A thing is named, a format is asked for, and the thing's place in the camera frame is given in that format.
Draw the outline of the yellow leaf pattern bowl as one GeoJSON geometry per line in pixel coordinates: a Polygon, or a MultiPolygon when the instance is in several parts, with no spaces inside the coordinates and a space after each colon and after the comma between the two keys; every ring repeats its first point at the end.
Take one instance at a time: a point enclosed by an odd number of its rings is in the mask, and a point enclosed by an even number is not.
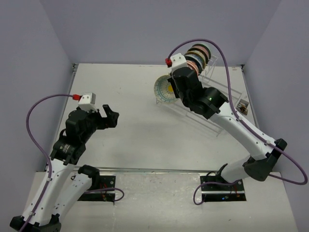
{"type": "Polygon", "coordinates": [[[191,56],[195,56],[197,58],[200,59],[200,63],[201,63],[201,67],[204,69],[207,65],[206,63],[206,57],[204,56],[203,53],[199,52],[199,51],[188,51],[185,53],[186,56],[191,55],[191,56]]]}

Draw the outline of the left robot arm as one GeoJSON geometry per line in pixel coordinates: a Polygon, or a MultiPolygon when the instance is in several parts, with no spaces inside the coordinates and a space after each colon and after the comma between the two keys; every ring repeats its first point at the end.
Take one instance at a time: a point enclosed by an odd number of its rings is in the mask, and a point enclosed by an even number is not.
{"type": "Polygon", "coordinates": [[[35,197],[22,215],[12,218],[11,228],[19,232],[58,232],[74,203],[85,192],[94,192],[100,186],[99,170],[84,165],[78,170],[74,182],[62,191],[93,133],[117,126],[119,113],[112,111],[107,104],[103,105],[103,110],[105,117],[99,110],[85,111],[80,107],[69,113],[35,197]]]}

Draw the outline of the orange floral bowl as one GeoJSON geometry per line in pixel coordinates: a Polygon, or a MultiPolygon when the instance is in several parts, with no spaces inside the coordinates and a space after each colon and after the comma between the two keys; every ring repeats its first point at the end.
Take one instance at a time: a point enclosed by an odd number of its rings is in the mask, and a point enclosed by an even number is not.
{"type": "Polygon", "coordinates": [[[198,69],[198,66],[196,65],[195,62],[193,61],[190,61],[190,60],[187,60],[187,65],[192,69],[192,70],[195,70],[197,74],[199,74],[199,69],[198,69]]]}

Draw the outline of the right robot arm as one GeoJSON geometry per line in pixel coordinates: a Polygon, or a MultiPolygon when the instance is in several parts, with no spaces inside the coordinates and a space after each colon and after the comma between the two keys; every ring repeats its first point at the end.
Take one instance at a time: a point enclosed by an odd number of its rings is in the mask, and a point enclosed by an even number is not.
{"type": "Polygon", "coordinates": [[[189,67],[172,69],[169,82],[185,107],[222,127],[249,152],[248,157],[217,171],[216,186],[226,190],[233,182],[247,177],[265,181],[280,157],[275,148],[285,149],[287,143],[269,137],[251,123],[247,128],[243,126],[227,96],[214,87],[203,87],[197,73],[189,67]]]}

